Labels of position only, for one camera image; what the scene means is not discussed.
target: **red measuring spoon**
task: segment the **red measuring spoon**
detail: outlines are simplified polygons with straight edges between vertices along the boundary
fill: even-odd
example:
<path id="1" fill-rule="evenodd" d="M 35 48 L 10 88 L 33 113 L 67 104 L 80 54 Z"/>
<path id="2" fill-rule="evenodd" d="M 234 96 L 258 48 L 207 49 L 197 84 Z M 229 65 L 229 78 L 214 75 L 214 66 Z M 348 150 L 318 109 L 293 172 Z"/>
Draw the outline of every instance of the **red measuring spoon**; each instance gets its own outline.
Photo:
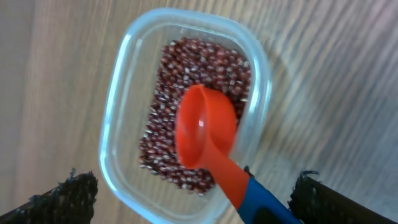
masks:
<path id="1" fill-rule="evenodd" d="M 203 85 L 193 85 L 185 92 L 176 123 L 180 163 L 187 169 L 208 169 L 238 209 L 250 176 L 228 159 L 235 134 L 235 110 L 224 94 Z"/>
<path id="2" fill-rule="evenodd" d="M 180 163 L 187 169 L 208 169 L 245 223 L 275 219 L 300 223 L 267 189 L 228 159 L 235 132 L 235 110 L 224 94 L 203 85 L 193 85 L 185 92 L 176 124 Z"/>

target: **adzuki bean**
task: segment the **adzuki bean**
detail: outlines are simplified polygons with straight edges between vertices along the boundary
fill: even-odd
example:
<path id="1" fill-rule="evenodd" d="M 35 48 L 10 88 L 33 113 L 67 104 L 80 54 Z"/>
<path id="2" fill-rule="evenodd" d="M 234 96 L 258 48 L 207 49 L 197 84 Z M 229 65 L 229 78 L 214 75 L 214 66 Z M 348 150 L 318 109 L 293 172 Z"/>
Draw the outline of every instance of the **adzuki bean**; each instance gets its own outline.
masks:
<path id="1" fill-rule="evenodd" d="M 189 86 L 202 83 L 231 100 L 239 124 L 251 82 L 249 62 L 237 50 L 182 37 L 162 48 L 157 77 L 146 131 L 139 141 L 140 167 L 178 189 L 203 196 L 215 186 L 213 177 L 205 169 L 186 169 L 175 152 L 179 101 Z"/>

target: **black object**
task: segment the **black object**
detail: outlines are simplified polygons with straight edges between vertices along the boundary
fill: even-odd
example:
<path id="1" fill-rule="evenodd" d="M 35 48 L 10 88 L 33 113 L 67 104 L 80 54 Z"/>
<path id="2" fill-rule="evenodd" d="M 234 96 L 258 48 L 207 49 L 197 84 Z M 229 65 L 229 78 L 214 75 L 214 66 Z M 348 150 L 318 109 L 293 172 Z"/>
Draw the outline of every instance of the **black object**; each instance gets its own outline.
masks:
<path id="1" fill-rule="evenodd" d="M 98 192 L 92 172 L 70 177 L 43 195 L 35 195 L 29 202 L 0 216 L 0 224 L 8 223 L 90 223 Z"/>
<path id="2" fill-rule="evenodd" d="M 245 171 L 246 173 L 248 173 L 249 176 L 250 176 L 251 178 L 254 178 L 254 175 L 253 175 L 252 173 L 250 173 L 250 170 L 249 170 L 249 167 L 248 167 L 248 166 L 245 166 L 245 167 L 243 168 L 243 171 Z"/>
<path id="3" fill-rule="evenodd" d="M 263 224 L 263 223 L 282 224 L 282 221 L 280 221 L 267 208 L 260 208 L 256 213 L 256 217 L 254 218 L 254 224 Z"/>
<path id="4" fill-rule="evenodd" d="M 312 223 L 395 223 L 313 180 L 303 171 L 288 202 L 293 215 L 305 224 Z"/>

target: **plastic container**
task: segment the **plastic container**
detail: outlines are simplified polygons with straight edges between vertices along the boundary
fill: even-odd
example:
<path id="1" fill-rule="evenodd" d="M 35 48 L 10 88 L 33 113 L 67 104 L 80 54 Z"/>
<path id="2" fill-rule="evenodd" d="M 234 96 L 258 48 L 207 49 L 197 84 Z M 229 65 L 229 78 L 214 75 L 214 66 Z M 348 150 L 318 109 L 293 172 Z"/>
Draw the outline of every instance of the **plastic container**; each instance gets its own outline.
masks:
<path id="1" fill-rule="evenodd" d="M 230 158 L 251 165 L 271 95 L 269 62 L 261 44 L 237 22 L 178 9 L 155 9 L 137 18 L 123 37 L 104 112 L 99 163 L 109 188 L 153 223 L 210 223 L 229 205 L 219 187 L 204 197 L 187 194 L 139 168 L 144 134 L 160 60 L 171 40 L 199 38 L 238 49 L 251 65 L 252 84 Z"/>

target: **wood grain surface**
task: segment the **wood grain surface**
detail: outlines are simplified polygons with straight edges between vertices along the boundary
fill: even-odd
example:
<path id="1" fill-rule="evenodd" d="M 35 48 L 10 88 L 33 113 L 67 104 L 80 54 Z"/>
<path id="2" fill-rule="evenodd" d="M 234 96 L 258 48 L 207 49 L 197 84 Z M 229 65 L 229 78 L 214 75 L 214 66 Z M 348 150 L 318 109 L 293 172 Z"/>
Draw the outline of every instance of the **wood grain surface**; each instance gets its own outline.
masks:
<path id="1" fill-rule="evenodd" d="M 158 7 L 239 21 L 261 41 L 273 92 L 256 178 L 281 201 L 301 170 L 398 221 L 398 1 L 0 1 L 0 213 L 93 170 L 93 223 L 146 223 L 106 186 L 98 139 L 129 24 Z M 240 223 L 230 207 L 220 223 Z"/>

